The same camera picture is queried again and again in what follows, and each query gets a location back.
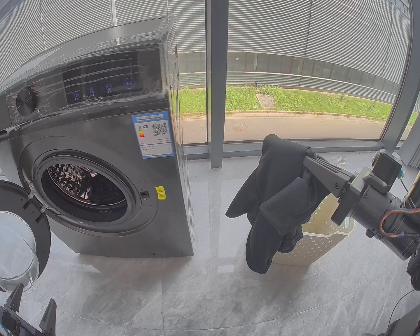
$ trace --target building window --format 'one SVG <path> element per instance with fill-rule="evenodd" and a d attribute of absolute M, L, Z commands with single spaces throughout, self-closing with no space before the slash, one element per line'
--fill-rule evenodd
<path fill-rule="evenodd" d="M 323 77 L 323 78 L 330 78 L 332 67 L 333 67 L 333 64 L 332 63 L 330 63 L 330 62 L 324 62 L 324 67 L 322 68 L 321 77 Z"/>
<path fill-rule="evenodd" d="M 353 84 L 360 84 L 360 80 L 362 79 L 362 71 L 350 68 L 349 74 L 347 76 L 347 81 Z"/>
<path fill-rule="evenodd" d="M 341 66 L 338 64 L 333 65 L 333 70 L 331 71 L 331 79 L 339 80 L 340 79 L 340 70 Z"/>
<path fill-rule="evenodd" d="M 349 68 L 346 66 L 342 66 L 340 69 L 340 76 L 339 76 L 339 80 L 340 81 L 347 81 L 347 74 L 349 72 Z"/>
<path fill-rule="evenodd" d="M 291 72 L 291 63 L 292 58 L 291 56 L 282 56 L 281 57 L 281 65 L 280 65 L 280 72 L 283 74 L 288 74 Z"/>
<path fill-rule="evenodd" d="M 375 80 L 373 81 L 373 88 L 377 90 L 382 90 L 384 82 L 385 82 L 384 78 L 375 76 Z"/>
<path fill-rule="evenodd" d="M 393 87 L 394 87 L 394 82 L 392 82 L 392 81 L 390 81 L 390 80 L 385 79 L 385 82 L 384 82 L 384 84 L 383 84 L 383 89 L 382 89 L 382 91 L 385 91 L 385 92 L 391 93 L 391 92 L 392 92 L 392 88 L 393 88 Z"/>
<path fill-rule="evenodd" d="M 228 71 L 245 71 L 247 63 L 246 52 L 228 53 Z"/>
<path fill-rule="evenodd" d="M 373 74 L 370 73 L 369 74 L 369 79 L 367 81 L 367 85 L 366 86 L 372 87 L 374 80 L 375 80 L 375 75 L 373 75 Z"/>
<path fill-rule="evenodd" d="M 186 54 L 178 54 L 178 64 L 179 64 L 179 72 L 181 74 L 187 72 L 186 71 Z"/>
<path fill-rule="evenodd" d="M 369 81 L 369 73 L 364 71 L 362 75 L 362 79 L 360 80 L 360 85 L 367 86 Z"/>
<path fill-rule="evenodd" d="M 255 56 L 256 53 L 248 52 L 245 58 L 245 71 L 255 71 Z"/>
<path fill-rule="evenodd" d="M 258 72 L 267 72 L 268 71 L 268 59 L 270 58 L 269 54 L 258 54 L 257 58 L 257 71 Z"/>
<path fill-rule="evenodd" d="M 294 57 L 293 65 L 291 66 L 291 73 L 294 75 L 300 75 L 303 68 L 303 58 Z"/>
<path fill-rule="evenodd" d="M 399 91 L 399 85 L 397 83 L 394 83 L 394 87 L 392 88 L 392 94 L 397 94 Z"/>
<path fill-rule="evenodd" d="M 206 70 L 206 54 L 204 52 L 187 52 L 184 55 L 185 62 L 185 70 L 184 72 L 203 72 Z"/>
<path fill-rule="evenodd" d="M 281 55 L 270 55 L 268 59 L 268 72 L 280 72 Z"/>
<path fill-rule="evenodd" d="M 312 72 L 312 76 L 314 77 L 321 77 L 322 74 L 322 66 L 324 65 L 324 62 L 320 60 L 316 60 L 314 63 L 314 69 Z"/>
<path fill-rule="evenodd" d="M 312 75 L 313 65 L 314 65 L 314 60 L 311 60 L 309 58 L 306 58 L 303 61 L 302 75 L 304 75 L 304 76 L 311 76 Z"/>

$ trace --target black clothing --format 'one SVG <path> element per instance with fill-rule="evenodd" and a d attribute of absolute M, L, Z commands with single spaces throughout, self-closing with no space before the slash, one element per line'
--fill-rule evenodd
<path fill-rule="evenodd" d="M 301 225 L 330 192 L 303 165 L 305 156 L 317 157 L 309 146 L 271 134 L 262 148 L 258 167 L 236 194 L 226 216 L 247 214 L 252 225 L 247 264 L 265 274 L 277 251 L 288 253 L 302 239 Z"/>

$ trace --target white plastic basket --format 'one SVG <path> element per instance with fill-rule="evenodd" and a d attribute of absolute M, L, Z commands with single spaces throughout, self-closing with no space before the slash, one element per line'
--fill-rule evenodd
<path fill-rule="evenodd" d="M 331 194 L 328 195 L 312 214 L 311 220 L 302 225 L 303 238 L 298 241 L 293 251 L 277 252 L 273 263 L 309 266 L 352 234 L 354 219 L 346 217 L 341 226 L 331 221 L 337 206 L 337 199 Z"/>

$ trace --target control knob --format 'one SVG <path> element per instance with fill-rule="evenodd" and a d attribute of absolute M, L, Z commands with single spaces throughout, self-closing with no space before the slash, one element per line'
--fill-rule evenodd
<path fill-rule="evenodd" d="M 27 117 L 37 107 L 37 97 L 30 87 L 24 87 L 16 97 L 16 108 L 21 116 Z"/>

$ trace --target energy label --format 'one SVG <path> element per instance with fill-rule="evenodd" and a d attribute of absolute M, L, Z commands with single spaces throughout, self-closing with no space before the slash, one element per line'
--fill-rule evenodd
<path fill-rule="evenodd" d="M 167 111 L 133 115 L 134 129 L 144 159 L 173 156 Z"/>

